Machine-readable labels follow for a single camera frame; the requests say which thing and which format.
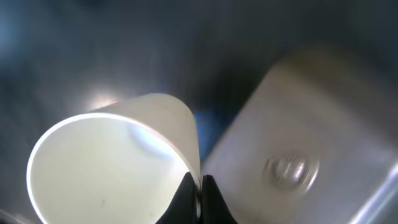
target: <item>sink drain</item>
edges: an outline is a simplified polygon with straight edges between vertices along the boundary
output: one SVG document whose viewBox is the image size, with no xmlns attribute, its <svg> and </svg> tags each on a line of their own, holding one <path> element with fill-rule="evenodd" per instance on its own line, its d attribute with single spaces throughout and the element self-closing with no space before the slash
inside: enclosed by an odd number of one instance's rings
<svg viewBox="0 0 398 224">
<path fill-rule="evenodd" d="M 267 185 L 279 190 L 304 192 L 315 180 L 318 167 L 318 160 L 289 152 L 269 159 L 264 169 L 264 177 Z"/>
</svg>

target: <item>white mug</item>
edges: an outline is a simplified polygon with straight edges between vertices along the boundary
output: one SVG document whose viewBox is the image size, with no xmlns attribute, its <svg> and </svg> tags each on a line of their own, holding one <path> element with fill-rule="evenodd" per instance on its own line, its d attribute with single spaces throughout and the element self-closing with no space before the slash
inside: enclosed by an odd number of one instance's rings
<svg viewBox="0 0 398 224">
<path fill-rule="evenodd" d="M 200 188 L 192 112 L 150 94 L 51 127 L 30 155 L 27 189 L 44 224 L 152 224 L 186 172 Z"/>
</svg>

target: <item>dark table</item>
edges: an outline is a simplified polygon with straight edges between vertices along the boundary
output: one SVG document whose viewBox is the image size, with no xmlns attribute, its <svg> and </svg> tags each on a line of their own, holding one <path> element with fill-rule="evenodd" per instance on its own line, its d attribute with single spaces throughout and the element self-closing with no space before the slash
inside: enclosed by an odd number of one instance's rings
<svg viewBox="0 0 398 224">
<path fill-rule="evenodd" d="M 25 171 L 56 122 L 152 92 L 197 119 L 204 159 L 272 62 L 301 44 L 398 71 L 393 0 L 0 0 L 0 209 L 37 219 Z"/>
</svg>

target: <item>stainless steel sink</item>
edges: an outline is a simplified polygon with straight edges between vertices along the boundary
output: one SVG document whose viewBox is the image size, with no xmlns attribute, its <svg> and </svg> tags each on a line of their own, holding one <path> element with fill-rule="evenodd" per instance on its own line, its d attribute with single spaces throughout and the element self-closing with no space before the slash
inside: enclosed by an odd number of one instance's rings
<svg viewBox="0 0 398 224">
<path fill-rule="evenodd" d="M 322 46 L 272 66 L 202 165 L 236 221 L 397 223 L 397 92 L 382 78 Z"/>
</svg>

